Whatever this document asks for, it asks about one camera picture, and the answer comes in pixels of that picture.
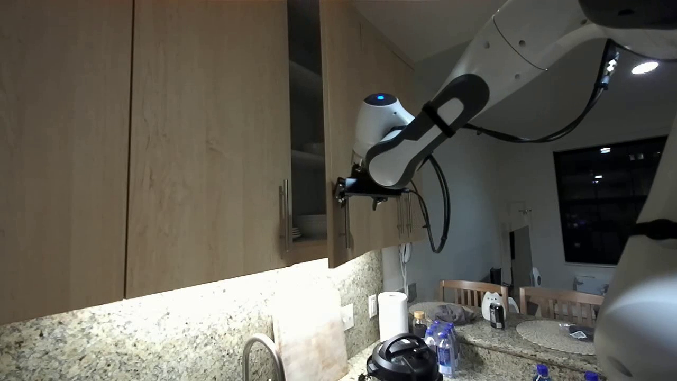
kitchen faucet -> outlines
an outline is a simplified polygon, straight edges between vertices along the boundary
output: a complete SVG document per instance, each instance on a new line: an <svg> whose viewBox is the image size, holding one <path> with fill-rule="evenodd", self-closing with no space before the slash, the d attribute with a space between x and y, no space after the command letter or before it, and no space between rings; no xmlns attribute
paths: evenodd
<svg viewBox="0 0 677 381"><path fill-rule="evenodd" d="M249 381L249 354L254 342L260 342L268 349L271 358L273 358L273 381L283 381L283 367L282 367L282 358L276 354L276 345L266 337L266 334L254 334L248 339L245 348L244 348L244 381Z"/></svg>

light switch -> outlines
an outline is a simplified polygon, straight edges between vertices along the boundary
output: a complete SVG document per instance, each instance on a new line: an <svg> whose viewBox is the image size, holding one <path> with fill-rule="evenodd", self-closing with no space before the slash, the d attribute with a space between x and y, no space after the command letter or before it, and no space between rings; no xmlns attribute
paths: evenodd
<svg viewBox="0 0 677 381"><path fill-rule="evenodd" d="M378 299L376 299L376 294L365 297L365 313L369 313L370 319L378 315Z"/></svg>
<svg viewBox="0 0 677 381"><path fill-rule="evenodd" d="M353 307L353 302L341 307L341 324L343 324L343 330L348 330L348 327L356 326L356 307Z"/></svg>

window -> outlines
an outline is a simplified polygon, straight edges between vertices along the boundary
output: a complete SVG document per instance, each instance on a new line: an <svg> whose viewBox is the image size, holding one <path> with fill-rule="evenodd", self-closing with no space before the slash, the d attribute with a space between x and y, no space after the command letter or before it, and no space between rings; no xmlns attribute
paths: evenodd
<svg viewBox="0 0 677 381"><path fill-rule="evenodd" d="M667 138L555 152L566 262L616 264Z"/></svg>

black cable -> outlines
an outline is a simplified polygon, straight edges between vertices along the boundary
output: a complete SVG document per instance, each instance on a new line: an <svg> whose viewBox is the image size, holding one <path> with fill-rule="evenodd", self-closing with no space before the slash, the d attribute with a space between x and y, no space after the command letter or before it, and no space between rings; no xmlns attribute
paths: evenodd
<svg viewBox="0 0 677 381"><path fill-rule="evenodd" d="M595 80L593 90L589 96L589 101L586 101L584 109L572 122L566 122L562 128L556 128L556 131L552 131L548 135L541 135L541 138L518 138L518 135L492 131L492 128L487 128L487 127L479 127L479 124L471 124L471 122L463 124L462 128L479 131L479 133L491 135L494 139L512 142L512 143L545 143L545 142L555 142L555 139L560 139L560 138L568 135L589 117L589 111L599 101L601 94L607 89L610 76L612 76L607 64L617 56L616 50L617 50L617 45L607 41L601 65L597 70L597 80Z"/></svg>
<svg viewBox="0 0 677 381"><path fill-rule="evenodd" d="M412 192L412 194L417 196L417 201L419 201L419 208L421 208L421 213L424 213L424 226L426 226L426 231L428 231L429 249L432 249L434 254L440 254L440 252L445 249L445 246L446 246L446 238L448 238L451 196L448 196L448 183L446 183L446 178L445 178L445 172L443 172L440 162L438 162L432 154L426 157L426 161L421 162L421 168L424 168L426 162L429 162L429 165L434 168L435 176L438 176L440 191L443 191L443 204L445 204L443 234L440 234L440 241L438 241L438 243L435 243L434 237L432 237L428 204L426 204L426 199L424 199L424 194L419 192L419 189L417 189L415 181L411 181L411 183L412 183L412 191L411 191L411 192Z"/></svg>

granite backsplash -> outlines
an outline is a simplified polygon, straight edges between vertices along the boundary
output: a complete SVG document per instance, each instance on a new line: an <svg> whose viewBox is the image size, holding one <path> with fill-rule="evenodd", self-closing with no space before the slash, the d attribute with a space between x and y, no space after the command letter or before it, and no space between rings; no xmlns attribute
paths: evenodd
<svg viewBox="0 0 677 381"><path fill-rule="evenodd" d="M347 355L378 339L365 297L382 287L380 254L369 252L339 269L326 261L299 266L323 270L353 302ZM271 305L287 269L126 299L0 326L0 379L242 379L248 337L273 337Z"/></svg>

